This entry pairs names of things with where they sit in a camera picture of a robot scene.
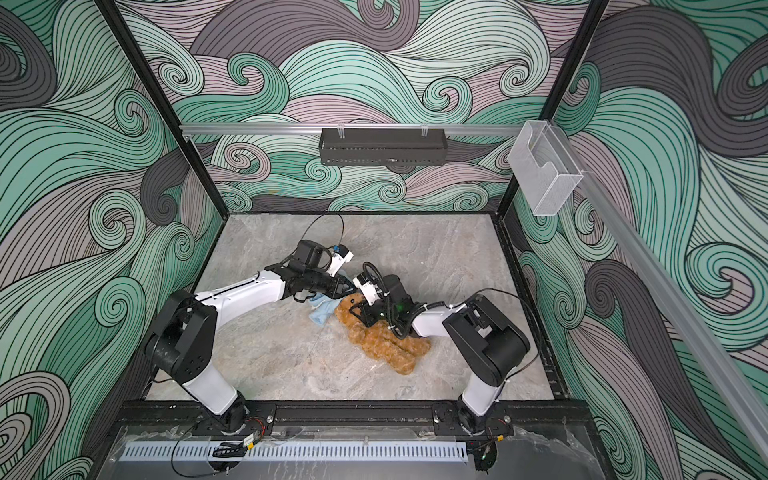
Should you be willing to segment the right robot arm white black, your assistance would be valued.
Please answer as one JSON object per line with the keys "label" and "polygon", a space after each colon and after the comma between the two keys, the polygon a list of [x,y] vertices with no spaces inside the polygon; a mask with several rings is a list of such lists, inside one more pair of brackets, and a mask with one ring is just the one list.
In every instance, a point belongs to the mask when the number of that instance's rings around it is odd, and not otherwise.
{"label": "right robot arm white black", "polygon": [[528,337],[481,292],[457,305],[417,303],[396,275],[361,273],[353,284],[363,301],[351,311],[365,326],[383,321],[402,341],[431,337],[452,340],[471,371],[458,399],[459,418],[466,430],[478,430],[506,381],[530,351]]}

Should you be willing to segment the light blue fleece hoodie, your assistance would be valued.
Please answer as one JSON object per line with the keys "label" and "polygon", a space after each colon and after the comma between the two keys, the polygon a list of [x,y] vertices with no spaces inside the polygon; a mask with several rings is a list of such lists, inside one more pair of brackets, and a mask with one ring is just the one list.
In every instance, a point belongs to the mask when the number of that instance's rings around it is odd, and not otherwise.
{"label": "light blue fleece hoodie", "polygon": [[330,317],[335,314],[341,299],[331,299],[325,295],[317,294],[309,299],[311,311],[309,319],[316,325],[325,325]]}

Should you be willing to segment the brown teddy bear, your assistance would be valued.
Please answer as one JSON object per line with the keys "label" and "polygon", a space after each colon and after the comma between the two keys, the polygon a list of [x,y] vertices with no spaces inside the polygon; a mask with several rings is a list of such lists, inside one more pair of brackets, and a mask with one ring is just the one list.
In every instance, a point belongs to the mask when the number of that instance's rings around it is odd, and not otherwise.
{"label": "brown teddy bear", "polygon": [[431,350],[430,340],[413,337],[398,339],[384,320],[377,320],[373,326],[366,327],[355,316],[366,305],[363,295],[355,293],[342,299],[335,309],[336,318],[347,329],[349,341],[368,358],[386,362],[398,374],[411,374],[419,360]]}

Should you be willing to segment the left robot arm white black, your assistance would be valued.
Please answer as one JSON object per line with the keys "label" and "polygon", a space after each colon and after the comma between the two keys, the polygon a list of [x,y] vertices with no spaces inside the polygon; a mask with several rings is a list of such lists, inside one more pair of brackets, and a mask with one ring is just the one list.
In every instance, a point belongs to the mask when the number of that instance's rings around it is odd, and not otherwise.
{"label": "left robot arm white black", "polygon": [[236,433],[246,423],[243,395],[212,363],[217,331],[258,307],[302,292],[343,299],[355,285],[340,270],[353,258],[344,245],[326,248],[301,240],[284,260],[232,285],[198,293],[172,293],[155,315],[141,344],[150,363],[199,402],[221,431]]}

